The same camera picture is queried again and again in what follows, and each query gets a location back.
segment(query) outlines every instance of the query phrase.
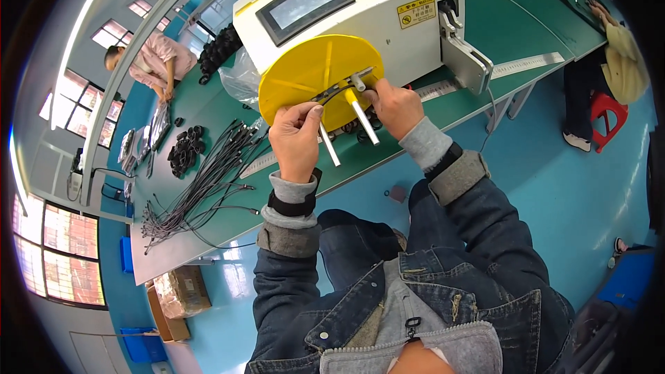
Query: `ceiling light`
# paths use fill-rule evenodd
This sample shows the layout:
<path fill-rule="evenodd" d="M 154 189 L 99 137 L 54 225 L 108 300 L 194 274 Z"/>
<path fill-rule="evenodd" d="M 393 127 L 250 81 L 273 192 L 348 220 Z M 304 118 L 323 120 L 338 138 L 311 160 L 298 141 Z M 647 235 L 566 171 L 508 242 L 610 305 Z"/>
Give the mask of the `ceiling light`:
<path fill-rule="evenodd" d="M 67 62 L 69 61 L 69 54 L 72 53 L 72 47 L 74 47 L 74 42 L 76 41 L 77 36 L 79 35 L 79 29 L 83 24 L 83 20 L 85 19 L 85 16 L 88 13 L 90 6 L 92 5 L 92 1 L 93 0 L 86 0 L 85 3 L 83 4 L 83 7 L 81 8 L 81 11 L 79 13 L 79 17 L 77 18 L 76 22 L 74 22 L 74 28 L 72 29 L 72 33 L 69 35 L 69 40 L 67 41 L 67 45 L 64 47 L 64 54 L 62 54 L 62 62 L 60 63 L 60 70 L 58 70 L 58 77 L 55 82 L 55 90 L 53 92 L 54 96 L 61 95 L 62 85 L 64 83 L 63 82 L 64 71 L 67 68 Z M 51 104 L 51 116 L 50 116 L 51 130 L 55 130 L 55 128 L 57 127 L 53 116 L 53 106 L 54 104 Z"/>
<path fill-rule="evenodd" d="M 9 158 L 11 159 L 11 169 L 14 172 L 14 179 L 16 180 L 16 191 L 19 193 L 19 201 L 23 208 L 23 215 L 28 216 L 28 192 L 23 185 L 21 178 L 21 168 L 19 168 L 19 157 L 16 152 L 16 142 L 14 141 L 14 127 L 12 126 L 9 131 Z"/>

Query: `denim jacket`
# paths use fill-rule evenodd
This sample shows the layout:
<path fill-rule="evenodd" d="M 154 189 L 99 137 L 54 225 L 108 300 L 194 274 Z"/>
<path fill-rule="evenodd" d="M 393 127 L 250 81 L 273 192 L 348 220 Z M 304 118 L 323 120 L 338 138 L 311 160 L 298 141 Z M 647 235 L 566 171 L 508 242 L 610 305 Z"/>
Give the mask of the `denim jacket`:
<path fill-rule="evenodd" d="M 574 312 L 549 286 L 527 224 L 488 176 L 480 155 L 465 151 L 431 180 L 432 194 L 468 234 L 467 248 L 400 253 L 400 277 L 446 324 L 490 322 L 505 373 L 552 372 L 570 352 Z M 318 373 L 325 350 L 352 339 L 354 346 L 374 345 L 358 344 L 358 337 L 371 328 L 370 316 L 384 297 L 384 267 L 378 263 L 354 285 L 321 297 L 319 233 L 318 225 L 284 229 L 270 222 L 259 232 L 258 334 L 246 373 Z"/>

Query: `hand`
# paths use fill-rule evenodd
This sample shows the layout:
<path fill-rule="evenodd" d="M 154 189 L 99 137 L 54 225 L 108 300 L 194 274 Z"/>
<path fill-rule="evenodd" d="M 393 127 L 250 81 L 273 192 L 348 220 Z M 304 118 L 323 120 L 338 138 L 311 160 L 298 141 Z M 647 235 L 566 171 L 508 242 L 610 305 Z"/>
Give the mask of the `hand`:
<path fill-rule="evenodd" d="M 398 141 L 425 117 L 415 91 L 391 86 L 385 78 L 378 80 L 374 89 L 363 91 L 362 95 L 372 102 L 376 116 Z"/>
<path fill-rule="evenodd" d="M 173 99 L 173 85 L 168 84 L 164 90 L 164 100 L 171 101 Z"/>
<path fill-rule="evenodd" d="M 275 114 L 268 139 L 283 180 L 308 183 L 319 160 L 319 124 L 323 106 L 309 101 L 282 107 Z"/>
<path fill-rule="evenodd" d="M 601 12 L 605 14 L 605 16 L 610 14 L 610 12 L 608 12 L 607 9 L 605 9 L 605 7 L 597 0 L 591 0 L 591 6 L 600 9 Z"/>
<path fill-rule="evenodd" d="M 600 9 L 598 6 L 594 6 L 593 4 L 589 5 L 589 8 L 591 9 L 591 13 L 597 17 L 598 19 L 603 19 L 605 16 L 605 13 L 603 13 L 603 10 Z"/>

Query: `yellow wire reel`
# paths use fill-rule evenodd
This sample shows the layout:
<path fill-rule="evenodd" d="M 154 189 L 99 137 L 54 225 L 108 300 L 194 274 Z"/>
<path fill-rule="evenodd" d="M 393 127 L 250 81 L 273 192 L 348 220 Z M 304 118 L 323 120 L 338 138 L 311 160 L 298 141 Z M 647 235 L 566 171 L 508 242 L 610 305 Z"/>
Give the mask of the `yellow wire reel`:
<path fill-rule="evenodd" d="M 371 87 L 383 78 L 383 62 L 365 39 L 336 34 L 308 39 L 289 49 L 263 74 L 259 84 L 261 116 L 272 126 L 280 107 L 311 101 L 335 84 L 347 86 L 344 79 L 369 67 L 372 72 L 361 80 Z M 321 121 L 326 131 L 339 129 L 357 118 L 351 106 L 354 101 L 362 110 L 370 105 L 355 87 L 345 89 L 325 104 Z"/>

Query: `cardboard box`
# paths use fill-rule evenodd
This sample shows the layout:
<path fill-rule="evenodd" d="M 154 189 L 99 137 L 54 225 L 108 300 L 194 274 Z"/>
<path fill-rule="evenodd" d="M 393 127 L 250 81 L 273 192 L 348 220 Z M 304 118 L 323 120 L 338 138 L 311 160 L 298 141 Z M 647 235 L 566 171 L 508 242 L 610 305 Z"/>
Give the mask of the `cardboard box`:
<path fill-rule="evenodd" d="M 152 311 L 152 317 L 155 320 L 162 341 L 170 343 L 189 338 L 189 329 L 185 320 L 172 320 L 164 316 L 154 286 L 148 287 L 148 302 L 150 303 L 150 311 Z"/>
<path fill-rule="evenodd" d="M 153 279 L 164 316 L 189 318 L 210 308 L 199 266 L 182 266 Z"/>

